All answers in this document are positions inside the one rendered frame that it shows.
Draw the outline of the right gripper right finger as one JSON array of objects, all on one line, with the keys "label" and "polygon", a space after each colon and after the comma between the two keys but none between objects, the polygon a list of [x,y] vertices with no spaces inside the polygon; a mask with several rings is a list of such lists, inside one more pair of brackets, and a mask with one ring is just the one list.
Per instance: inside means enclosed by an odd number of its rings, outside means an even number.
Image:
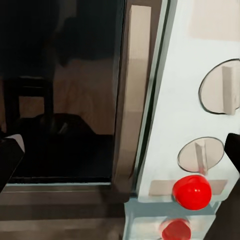
[{"label": "right gripper right finger", "polygon": [[224,151],[240,173],[240,134],[230,132],[227,135]]}]

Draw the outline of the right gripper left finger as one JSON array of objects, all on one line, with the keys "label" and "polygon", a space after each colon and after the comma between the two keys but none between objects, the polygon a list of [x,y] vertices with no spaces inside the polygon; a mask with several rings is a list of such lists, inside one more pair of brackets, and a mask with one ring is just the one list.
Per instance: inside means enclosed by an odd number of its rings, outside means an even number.
[{"label": "right gripper left finger", "polygon": [[0,138],[0,193],[6,186],[26,152],[24,136],[21,133]]}]

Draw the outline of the microwave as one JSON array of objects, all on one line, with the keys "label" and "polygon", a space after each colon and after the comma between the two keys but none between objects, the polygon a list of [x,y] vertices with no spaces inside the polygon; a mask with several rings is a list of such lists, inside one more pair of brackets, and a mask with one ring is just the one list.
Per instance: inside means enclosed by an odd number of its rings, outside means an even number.
[{"label": "microwave", "polygon": [[0,0],[0,206],[225,201],[240,173],[240,0]]}]

